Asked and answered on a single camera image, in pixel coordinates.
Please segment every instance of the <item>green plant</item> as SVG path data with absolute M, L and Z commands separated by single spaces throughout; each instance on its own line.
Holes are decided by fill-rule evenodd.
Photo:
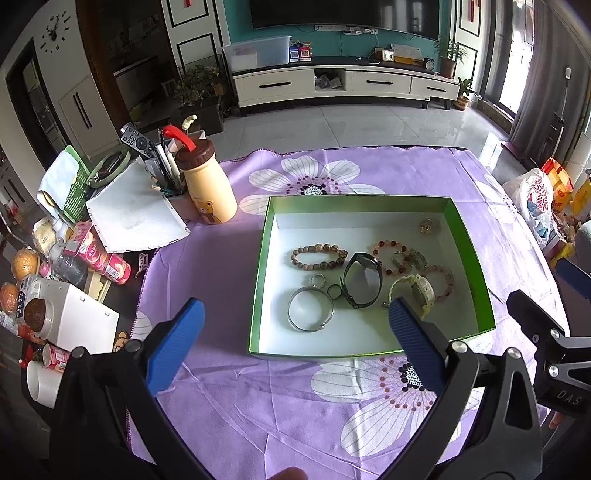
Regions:
M 197 65 L 181 77 L 174 88 L 174 97 L 181 106 L 199 105 L 204 98 L 214 95 L 212 83 L 219 77 L 217 67 Z
M 460 92 L 458 93 L 458 98 L 464 97 L 465 99 L 469 100 L 470 97 L 468 97 L 468 95 L 471 93 L 476 95 L 476 97 L 478 97 L 479 99 L 482 98 L 477 91 L 472 90 L 472 79 L 462 80 L 458 77 L 458 80 L 460 81 Z
M 435 42 L 435 51 L 444 59 L 460 62 L 463 62 L 468 55 L 468 51 L 464 47 L 449 38 L 441 38 Z

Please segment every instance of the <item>screw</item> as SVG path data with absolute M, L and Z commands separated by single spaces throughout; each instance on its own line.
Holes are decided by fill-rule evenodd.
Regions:
M 125 344 L 125 349 L 129 353 L 135 353 L 142 347 L 142 342 L 140 340 L 130 340 Z
M 468 350 L 468 346 L 464 342 L 460 342 L 459 340 L 452 343 L 452 348 L 453 351 L 457 353 L 466 353 Z
M 507 353 L 509 354 L 509 356 L 511 358 L 514 358 L 515 360 L 521 358 L 521 352 L 517 348 L 515 348 L 515 347 L 510 347 L 507 350 Z
M 77 346 L 72 350 L 72 356 L 74 358 L 82 358 L 82 356 L 84 355 L 84 350 L 85 349 L 83 346 Z

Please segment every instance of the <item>blue gripper pad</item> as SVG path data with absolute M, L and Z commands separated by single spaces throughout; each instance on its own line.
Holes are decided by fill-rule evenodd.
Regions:
M 591 277 L 586 272 L 561 258 L 556 262 L 556 274 L 584 299 L 591 299 Z
M 173 381 L 189 349 L 205 323 L 205 308 L 197 299 L 189 299 L 173 320 L 174 326 L 148 360 L 146 384 L 152 396 L 166 390 Z
M 400 299 L 390 303 L 388 309 L 390 328 L 421 379 L 421 383 L 426 389 L 440 395 L 445 387 L 445 363 L 431 340 L 423 332 L 419 322 L 420 320 Z

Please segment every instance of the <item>drawer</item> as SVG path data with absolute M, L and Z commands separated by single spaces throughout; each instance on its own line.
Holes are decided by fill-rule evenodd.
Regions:
M 260 73 L 234 80 L 240 102 L 314 92 L 314 70 Z
M 349 72 L 346 75 L 347 91 L 366 93 L 405 93 L 410 92 L 411 78 L 385 72 Z
M 460 86 L 454 83 L 440 82 L 438 80 L 413 77 L 410 93 L 413 95 L 429 98 L 446 98 L 456 100 Z

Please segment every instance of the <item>television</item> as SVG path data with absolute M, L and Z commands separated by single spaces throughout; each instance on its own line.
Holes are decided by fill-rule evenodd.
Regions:
M 254 28 L 347 25 L 439 39 L 439 0 L 250 0 Z

